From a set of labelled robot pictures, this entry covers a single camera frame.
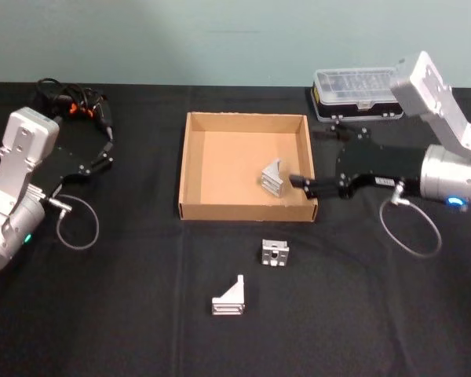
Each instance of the teal wall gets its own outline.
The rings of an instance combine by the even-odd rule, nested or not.
[[[0,1],[0,81],[305,86],[421,49],[471,86],[471,0]]]

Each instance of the open cardboard box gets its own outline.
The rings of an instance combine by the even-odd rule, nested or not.
[[[261,187],[261,171],[280,158],[280,198]],[[304,115],[189,112],[179,193],[184,220],[314,221],[317,200],[288,176],[314,178]]]

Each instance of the gray cable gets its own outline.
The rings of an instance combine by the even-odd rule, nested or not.
[[[76,251],[82,251],[82,250],[89,249],[90,247],[92,247],[96,243],[97,239],[100,236],[100,220],[97,218],[96,211],[86,201],[84,201],[84,200],[82,200],[82,199],[80,199],[76,196],[71,196],[71,195],[66,195],[66,194],[58,194],[57,196],[61,196],[63,198],[68,198],[68,199],[72,199],[72,200],[75,200],[77,202],[80,202],[80,203],[84,204],[87,208],[89,208],[89,210],[92,212],[92,214],[94,216],[94,221],[96,222],[96,234],[94,235],[94,239],[90,243],[88,243],[87,245],[74,246],[74,245],[69,244],[66,240],[64,240],[64,238],[61,236],[61,231],[60,231],[61,222],[63,221],[64,217],[60,216],[59,220],[57,221],[57,225],[56,225],[57,237],[60,239],[60,241],[63,243],[64,246],[69,247],[72,250],[76,250]]]
[[[391,231],[389,231],[389,228],[385,224],[383,212],[384,212],[385,206],[389,202],[391,202],[391,198],[388,198],[388,199],[386,199],[382,202],[382,204],[381,204],[381,206],[378,210],[378,216],[380,217],[380,222],[382,223],[382,226],[384,227],[385,232],[387,232],[387,234],[389,234],[389,236],[392,238],[392,240],[394,242],[396,242],[398,245],[400,245],[405,251],[409,252],[410,254],[412,254],[413,256],[415,256],[417,258],[426,259],[426,258],[432,258],[432,257],[435,257],[436,255],[438,255],[438,253],[440,253],[441,246],[443,245],[443,241],[441,239],[440,230],[436,227],[433,220],[431,220],[431,218],[423,210],[421,210],[418,206],[416,206],[412,202],[400,203],[399,204],[399,205],[403,205],[403,206],[409,206],[409,207],[413,208],[414,210],[416,210],[431,225],[431,227],[433,228],[433,231],[436,234],[436,240],[437,240],[436,248],[429,254],[418,253],[417,251],[414,251],[414,250],[410,249],[407,245],[405,245],[403,242],[398,240],[396,238],[396,236],[394,236],[391,233]]]

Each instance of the black tablecloth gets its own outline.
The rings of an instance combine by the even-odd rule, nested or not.
[[[111,101],[115,165],[64,191],[89,201],[101,235],[68,250],[49,213],[0,273],[0,376],[471,376],[471,209],[415,202],[444,238],[418,260],[383,232],[366,188],[320,202],[314,224],[180,221],[177,188],[187,111],[309,116],[304,88],[97,86]],[[0,84],[0,142],[31,86]],[[471,122],[471,90],[455,90]],[[369,123],[377,142],[425,147],[417,119]],[[104,137],[66,123],[59,142],[85,158]],[[334,172],[339,144],[312,133],[316,176]],[[80,207],[72,240],[93,226]],[[433,234],[410,211],[388,214],[422,250]],[[258,261],[262,238],[287,240],[289,265]],[[247,312],[212,317],[210,299],[242,273]]]

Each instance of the plastic storage case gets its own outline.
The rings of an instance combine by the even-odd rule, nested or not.
[[[403,109],[389,86],[395,68],[318,69],[311,88],[321,122],[398,119]]]

